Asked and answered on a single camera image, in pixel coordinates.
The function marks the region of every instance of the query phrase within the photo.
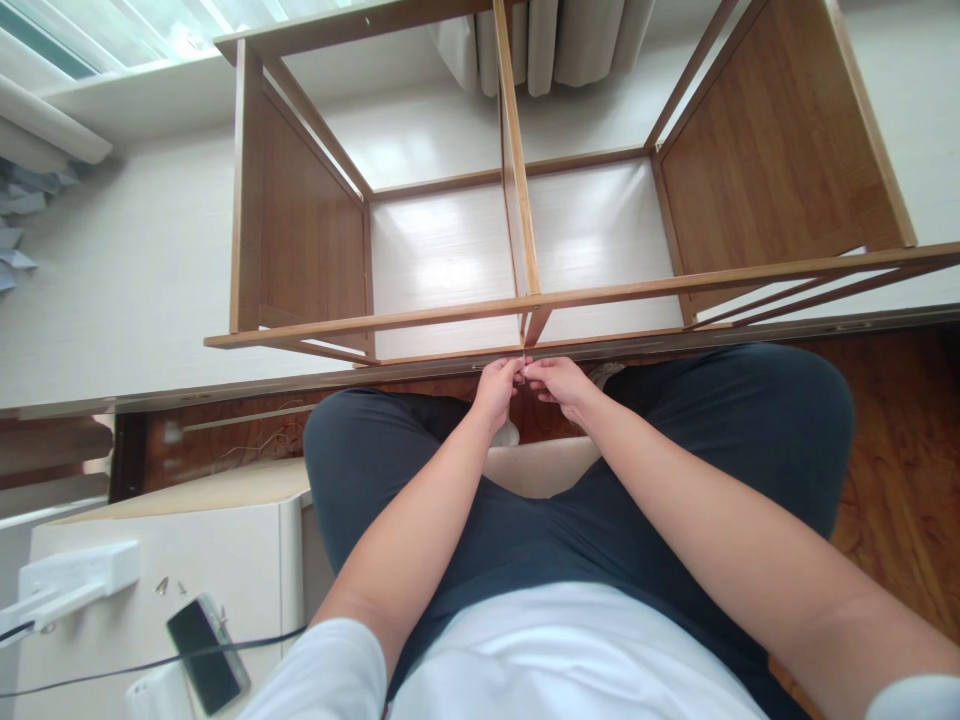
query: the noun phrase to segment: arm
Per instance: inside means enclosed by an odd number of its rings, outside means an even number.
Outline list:
[[[504,358],[484,368],[467,416],[367,528],[310,623],[347,617],[370,628],[388,682],[460,540],[521,364]]]
[[[714,602],[828,717],[863,718],[901,678],[960,675],[960,649],[943,635],[789,512],[604,395],[571,360],[525,373],[593,439]]]

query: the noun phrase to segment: white curtain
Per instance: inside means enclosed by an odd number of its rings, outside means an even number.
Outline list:
[[[531,0],[513,6],[513,75],[533,96],[556,81],[572,87],[636,65],[654,0]],[[497,94],[493,11],[431,27],[441,57],[460,86]]]
[[[0,75],[0,157],[37,174],[70,160],[95,164],[113,146],[73,118]]]

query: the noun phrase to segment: smartphone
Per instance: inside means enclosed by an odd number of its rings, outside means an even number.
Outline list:
[[[207,594],[170,618],[167,630],[181,655],[230,644],[230,636]],[[250,677],[235,650],[201,655],[183,664],[207,715],[227,707],[250,687]]]

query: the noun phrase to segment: dark gray pants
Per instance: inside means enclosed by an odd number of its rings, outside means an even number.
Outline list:
[[[853,406],[843,377],[826,361],[795,348],[741,345],[630,367],[604,390],[829,537]],[[336,571],[468,409],[454,398],[356,388],[313,411],[307,470]],[[807,717],[770,675],[767,653],[700,588],[602,459],[548,500],[521,498],[481,479],[450,566],[401,655],[390,697],[457,612],[561,581],[610,585],[660,610],[726,663],[771,718]]]

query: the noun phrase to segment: white shirt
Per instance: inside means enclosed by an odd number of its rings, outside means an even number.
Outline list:
[[[380,720],[386,691],[374,634],[356,620],[328,620],[294,645],[241,720]],[[960,717],[958,710],[960,678],[911,678],[882,692],[866,720],[947,720]],[[409,674],[389,714],[451,717],[767,716],[715,655],[666,616],[605,585],[557,583],[461,611]]]

